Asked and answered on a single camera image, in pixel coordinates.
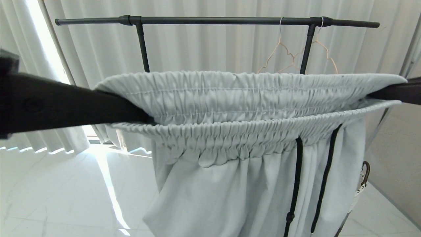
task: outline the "gathered fabric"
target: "gathered fabric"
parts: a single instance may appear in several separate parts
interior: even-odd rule
[[[366,95],[389,74],[165,72],[107,78],[158,125],[113,128],[152,141],[156,237],[333,236],[364,157],[364,116],[399,104]]]

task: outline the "black metal bar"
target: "black metal bar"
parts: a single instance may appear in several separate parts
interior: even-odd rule
[[[309,26],[309,30],[307,31],[307,40],[306,40],[306,46],[304,48],[303,61],[301,61],[300,74],[306,73],[307,62],[309,60],[310,49],[312,46],[315,30],[316,30],[316,24],[311,24]]]
[[[120,23],[127,24],[126,19],[129,18],[131,24],[256,24],[256,25],[277,25],[281,20],[280,17],[161,17],[161,16],[121,16],[113,18],[84,18],[84,19],[56,19],[57,25],[70,24],[106,24]],[[363,22],[351,20],[335,20],[329,17],[323,17],[323,27],[337,25],[350,27],[367,27],[378,28],[378,22]],[[283,25],[322,25],[321,17],[295,18],[284,17],[281,24]]]
[[[142,53],[142,61],[143,61],[143,68],[145,72],[149,73],[149,62],[148,62],[148,55],[146,53],[146,43],[145,43],[145,36],[143,32],[143,24],[137,23],[136,24],[137,36],[139,37],[140,43],[140,52]]]

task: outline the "curtain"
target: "curtain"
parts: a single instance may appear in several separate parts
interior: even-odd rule
[[[154,142],[157,237],[334,236],[357,189],[364,117],[400,101],[366,99],[387,74],[118,75],[98,89],[159,124],[116,123]]]
[[[330,50],[339,73],[399,74],[421,12],[417,0],[45,0],[44,5],[63,58],[78,86],[93,88],[106,77],[143,71],[135,27],[119,24],[56,26],[54,19],[133,16],[328,16],[380,22],[378,29],[326,27],[319,41]],[[306,26],[282,26],[282,42],[293,54],[302,50]],[[144,25],[151,71],[215,70],[254,72],[263,66],[278,41],[279,26]],[[335,73],[325,50],[313,44],[308,74]],[[300,66],[302,54],[297,55]],[[263,72],[291,64],[279,49]],[[283,71],[298,73],[294,67]],[[94,127],[102,141],[131,151],[149,146],[146,139],[103,125]]]
[[[41,39],[39,34],[47,33],[46,24],[39,25],[33,22],[33,17],[38,14],[38,3],[25,0],[0,1],[0,47],[20,56],[19,71],[58,81],[65,81],[66,75],[57,70],[60,58],[57,52],[54,58],[55,47],[52,42]],[[81,127],[51,129],[13,134],[8,140],[1,140],[0,147],[20,150],[32,148],[34,151],[48,150],[55,152],[81,152],[89,147],[88,140]]]

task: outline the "horizontal rod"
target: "horizontal rod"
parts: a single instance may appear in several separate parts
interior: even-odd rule
[[[280,17],[171,17],[171,16],[120,16],[112,18],[82,18],[82,19],[56,19],[57,25],[70,24],[255,24],[255,25],[277,25],[281,21]],[[283,17],[282,25],[312,25],[320,27],[322,25],[321,17],[294,18]],[[378,22],[362,22],[351,20],[335,20],[329,17],[323,17],[323,27],[350,26],[378,28]]]

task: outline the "beige wall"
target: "beige wall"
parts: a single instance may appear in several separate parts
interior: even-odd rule
[[[381,113],[367,118],[368,136]],[[421,106],[402,104],[389,117],[366,154],[370,181],[421,226]]]

